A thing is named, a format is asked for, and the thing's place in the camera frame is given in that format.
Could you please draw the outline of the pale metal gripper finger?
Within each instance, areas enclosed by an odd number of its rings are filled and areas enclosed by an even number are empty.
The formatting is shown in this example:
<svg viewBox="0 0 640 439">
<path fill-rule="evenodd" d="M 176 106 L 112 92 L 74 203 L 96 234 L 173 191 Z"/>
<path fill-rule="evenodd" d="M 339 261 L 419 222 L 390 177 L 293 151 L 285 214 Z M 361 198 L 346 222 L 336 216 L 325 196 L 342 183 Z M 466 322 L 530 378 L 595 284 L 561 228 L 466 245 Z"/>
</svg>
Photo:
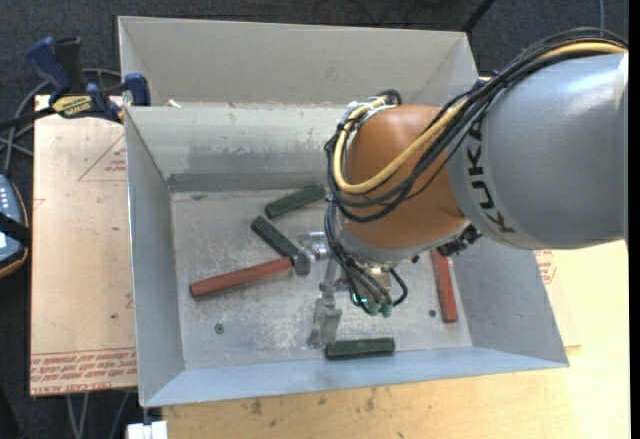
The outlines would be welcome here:
<svg viewBox="0 0 640 439">
<path fill-rule="evenodd" d="M 307 276 L 313 262 L 328 258 L 328 240 L 324 232 L 312 231 L 299 234 L 297 242 L 299 249 L 294 257 L 294 270 L 298 276 Z"/>
<path fill-rule="evenodd" d="M 338 326 L 343 311 L 336 304 L 335 281 L 322 283 L 321 293 L 315 301 L 313 323 L 307 345 L 311 348 L 321 348 L 336 341 Z"/>
</svg>

